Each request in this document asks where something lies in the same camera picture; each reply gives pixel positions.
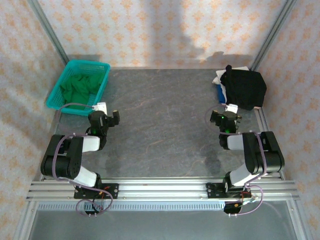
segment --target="purple cable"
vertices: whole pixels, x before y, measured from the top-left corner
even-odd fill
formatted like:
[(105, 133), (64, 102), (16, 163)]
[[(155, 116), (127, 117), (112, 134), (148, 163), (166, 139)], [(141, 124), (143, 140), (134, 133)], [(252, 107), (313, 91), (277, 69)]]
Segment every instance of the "purple cable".
[[(217, 133), (217, 134), (228, 135), (228, 136), (241, 135), (242, 133), (226, 133), (226, 132), (216, 131), (214, 128), (211, 127), (211, 125), (210, 125), (210, 124), (208, 123), (208, 121), (207, 121), (207, 116), (208, 116), (208, 113), (209, 113), (210, 111), (212, 111), (212, 110), (213, 110), (214, 108), (216, 108), (216, 107), (223, 107), (223, 105), (215, 105), (215, 106), (212, 106), (212, 107), (210, 107), (210, 108), (205, 112), (204, 122), (205, 122), (206, 126), (207, 126), (210, 130), (214, 131), (214, 132)], [(262, 188), (259, 187), (258, 185), (251, 185), (251, 186), (249, 186), (249, 184), (250, 184), (251, 182), (253, 182), (254, 180), (260, 178), (261, 176), (263, 176), (263, 175), (265, 175), (265, 174), (267, 173), (267, 160), (266, 160), (266, 156), (265, 156), (265, 151), (264, 151), (263, 144), (262, 144), (262, 142), (261, 142), (261, 139), (260, 139), (259, 134), (258, 134), (257, 132), (255, 132), (255, 131), (252, 131), (252, 133), (254, 133), (254, 135), (256, 136), (257, 141), (258, 141), (259, 150), (260, 150), (260, 152), (261, 152), (262, 162), (263, 162), (263, 172), (262, 172), (261, 174), (255, 176), (254, 178), (250, 179), (249, 181), (247, 181), (247, 182), (244, 184), (244, 186), (250, 187), (250, 188), (251, 188), (251, 187), (256, 187), (256, 188), (258, 188), (258, 189), (260, 190), (260, 192), (261, 192), (261, 200), (260, 200), (258, 206), (256, 206), (256, 208), (254, 208), (253, 210), (248, 211), (248, 212), (238, 213), (238, 214), (230, 214), (230, 216), (241, 216), (241, 215), (250, 214), (250, 213), (254, 212), (255, 210), (257, 210), (257, 209), (261, 206), (261, 204), (262, 204), (262, 202), (263, 202), (264, 191), (262, 190)]]
[[(81, 104), (81, 103), (67, 103), (67, 104), (63, 105), (62, 107), (60, 107), (59, 110), (58, 110), (58, 113), (59, 113), (59, 114), (57, 114), (58, 117), (56, 117), (56, 118), (58, 119), (58, 120), (57, 120), (58, 122), (59, 122), (59, 116), (61, 115), (61, 109), (65, 108), (65, 107), (67, 107), (67, 106), (70, 106), (70, 105), (77, 105), (77, 106), (84, 106), (84, 107), (87, 107), (87, 108), (93, 108), (92, 106), (85, 105), (85, 104)], [(80, 184), (78, 184), (77, 182), (74, 182), (74, 181), (72, 181), (72, 180), (70, 180), (70, 179), (60, 179), (60, 178), (57, 177), (57, 174), (56, 174), (56, 163), (57, 163), (58, 152), (59, 152), (60, 146), (62, 145), (62, 143), (64, 142), (64, 140), (67, 139), (67, 138), (69, 138), (69, 137), (86, 137), (86, 136), (87, 136), (86, 134), (76, 134), (76, 133), (74, 133), (74, 134), (65, 135), (64, 137), (62, 137), (62, 138), (60, 139), (60, 141), (58, 142), (58, 144), (57, 144), (57, 146), (56, 146), (56, 149), (55, 149), (54, 155), (53, 155), (53, 159), (52, 159), (52, 176), (53, 176), (54, 179), (57, 180), (57, 181), (69, 182), (69, 183), (72, 183), (73, 185), (76, 185), (76, 186), (78, 186), (78, 187), (80, 187), (80, 188), (85, 188), (85, 189), (89, 189), (89, 190), (92, 190), (92, 191), (97, 191), (97, 192), (99, 192), (99, 193), (102, 192), (102, 193), (107, 194), (107, 195), (110, 197), (111, 202), (109, 203), (109, 205), (108, 205), (104, 210), (102, 210), (102, 211), (100, 211), (99, 213), (95, 214), (95, 215), (97, 216), (97, 215), (101, 215), (101, 214), (105, 213), (105, 212), (107, 211), (107, 209), (109, 209), (109, 208), (111, 207), (111, 205), (112, 205), (112, 203), (113, 203), (113, 201), (114, 201), (112, 195), (111, 195), (108, 191), (106, 191), (106, 190), (104, 190), (104, 189), (98, 189), (98, 188), (94, 188), (94, 187), (89, 187), (89, 186), (80, 185)], [(102, 209), (102, 207), (100, 207), (100, 206), (99, 206), (98, 204), (96, 204), (95, 202), (93, 202), (93, 201), (91, 201), (91, 200), (89, 200), (89, 199), (82, 199), (82, 200), (78, 201), (78, 203), (75, 205), (75, 211), (76, 211), (78, 214), (82, 215), (82, 216), (90, 217), (90, 215), (83, 214), (82, 212), (80, 212), (80, 211), (78, 210), (79, 204), (80, 204), (81, 202), (83, 202), (83, 201), (90, 202), (90, 203), (92, 203), (93, 205), (95, 205), (96, 207)]]

